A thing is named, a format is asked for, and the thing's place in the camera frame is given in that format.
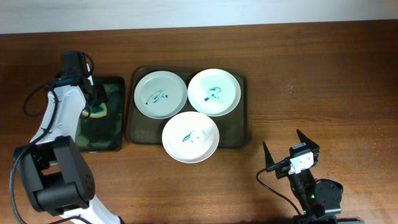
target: plate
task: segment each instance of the plate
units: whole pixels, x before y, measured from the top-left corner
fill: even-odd
[[[196,74],[188,86],[188,99],[199,112],[223,116],[238,105],[241,88],[229,72],[212,68]]]
[[[220,134],[205,114],[184,112],[167,122],[162,133],[166,152],[180,162],[195,163],[209,158],[217,149]]]
[[[138,110],[150,118],[169,118],[184,107],[187,86],[172,72],[152,72],[137,84],[134,101]]]

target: black tray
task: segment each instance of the black tray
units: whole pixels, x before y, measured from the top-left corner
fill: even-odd
[[[134,144],[162,144],[162,131],[166,123],[171,118],[153,119],[142,114],[136,107],[134,102],[134,90],[139,80],[156,71],[168,71],[177,74],[185,84],[188,86],[190,80],[200,71],[205,68],[182,68],[182,67],[162,67],[162,66],[145,66],[141,67],[134,73],[132,81],[132,89],[130,96],[130,105],[126,126],[126,137],[128,141]],[[246,77],[237,70],[226,70],[232,74],[241,87],[241,99],[238,105],[230,113],[219,116],[210,117],[217,125],[220,132],[219,148],[239,149],[244,146],[248,132],[247,132],[247,109],[246,109]],[[196,111],[189,100],[179,113],[186,111]]]

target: white wall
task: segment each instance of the white wall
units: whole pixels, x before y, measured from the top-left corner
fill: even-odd
[[[397,19],[398,0],[0,0],[0,33]]]

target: light gray plate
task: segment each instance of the light gray plate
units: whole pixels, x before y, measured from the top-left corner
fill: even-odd
[[[144,115],[164,119],[177,114],[187,101],[187,86],[176,74],[152,72],[140,80],[134,90],[134,101]]]

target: brown tabletop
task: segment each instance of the brown tabletop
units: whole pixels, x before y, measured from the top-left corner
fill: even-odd
[[[0,219],[15,223],[9,201],[12,153],[41,118],[25,97],[61,70],[60,53],[80,50],[95,75],[121,76],[126,102],[143,65],[229,68],[248,81],[249,143],[183,164],[161,146],[123,142],[119,152],[85,154],[98,198],[126,223],[236,223],[290,218],[295,210],[255,179],[265,141],[279,161],[299,128],[321,147],[312,174],[344,185],[344,217],[398,220],[398,22],[330,22],[188,29],[0,35]],[[29,106],[45,108],[39,94]],[[287,179],[261,179],[299,206]],[[30,206],[19,175],[15,195],[28,223],[58,220]]]

